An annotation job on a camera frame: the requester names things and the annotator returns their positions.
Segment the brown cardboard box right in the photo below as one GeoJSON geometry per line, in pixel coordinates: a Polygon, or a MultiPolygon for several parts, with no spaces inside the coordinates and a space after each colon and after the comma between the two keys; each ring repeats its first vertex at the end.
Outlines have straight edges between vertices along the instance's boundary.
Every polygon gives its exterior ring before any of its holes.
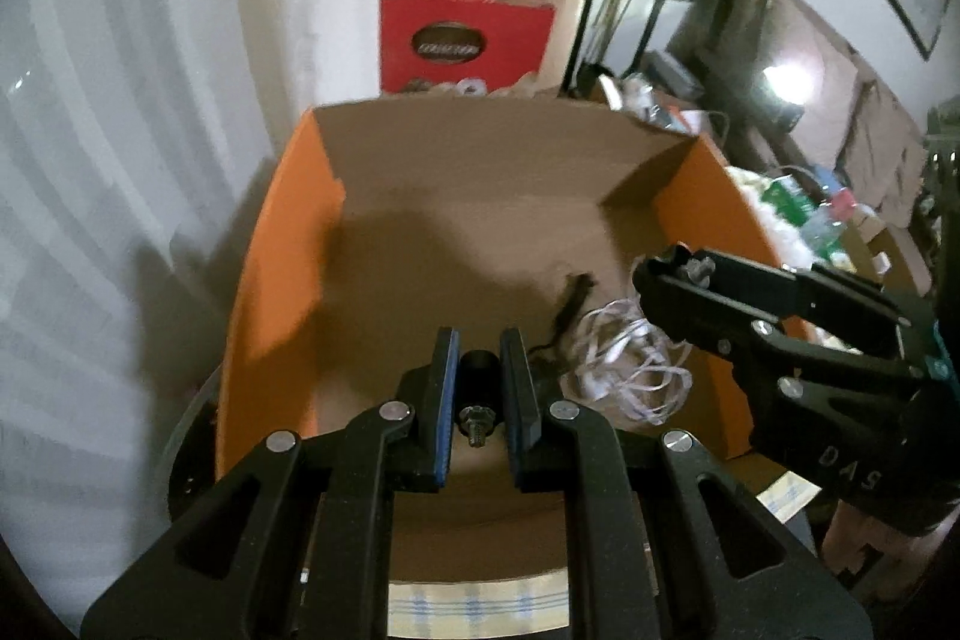
{"type": "Polygon", "coordinates": [[[844,227],[841,245],[866,280],[918,296],[931,292],[931,271],[907,229],[889,226],[875,214],[856,214],[844,227]]]}

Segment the red collection box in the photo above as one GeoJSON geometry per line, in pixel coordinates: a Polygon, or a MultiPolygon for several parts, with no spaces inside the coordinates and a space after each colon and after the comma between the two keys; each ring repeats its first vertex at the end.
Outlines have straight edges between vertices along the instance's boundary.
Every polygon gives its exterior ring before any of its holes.
{"type": "Polygon", "coordinates": [[[547,0],[381,0],[381,89],[507,88],[540,70],[553,19],[547,0]]]}

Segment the yellow plaid cloth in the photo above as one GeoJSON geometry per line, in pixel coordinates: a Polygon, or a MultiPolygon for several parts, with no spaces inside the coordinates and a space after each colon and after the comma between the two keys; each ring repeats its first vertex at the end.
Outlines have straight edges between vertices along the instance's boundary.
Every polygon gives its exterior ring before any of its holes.
{"type": "Polygon", "coordinates": [[[506,498],[490,520],[394,534],[387,630],[395,638],[506,638],[568,625],[558,494],[506,498]]]}

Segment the orange cardboard box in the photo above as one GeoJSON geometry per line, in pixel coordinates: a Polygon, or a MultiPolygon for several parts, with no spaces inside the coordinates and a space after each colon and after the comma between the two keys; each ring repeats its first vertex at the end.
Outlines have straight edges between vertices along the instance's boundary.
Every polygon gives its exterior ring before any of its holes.
{"type": "Polygon", "coordinates": [[[675,242],[781,263],[701,136],[558,99],[309,110],[245,253],[218,470],[278,429],[342,429],[427,364],[444,326],[464,349],[496,349],[506,328],[547,341],[569,276],[592,276],[603,304],[675,242]]]}

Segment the brown sofa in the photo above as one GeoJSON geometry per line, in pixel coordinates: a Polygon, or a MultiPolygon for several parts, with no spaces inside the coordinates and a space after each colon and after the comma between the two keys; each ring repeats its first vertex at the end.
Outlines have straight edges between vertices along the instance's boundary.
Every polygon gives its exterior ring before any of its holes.
{"type": "Polygon", "coordinates": [[[729,115],[734,158],[835,172],[905,229],[923,185],[921,131],[866,58],[802,0],[695,0],[669,42],[729,115]]]}

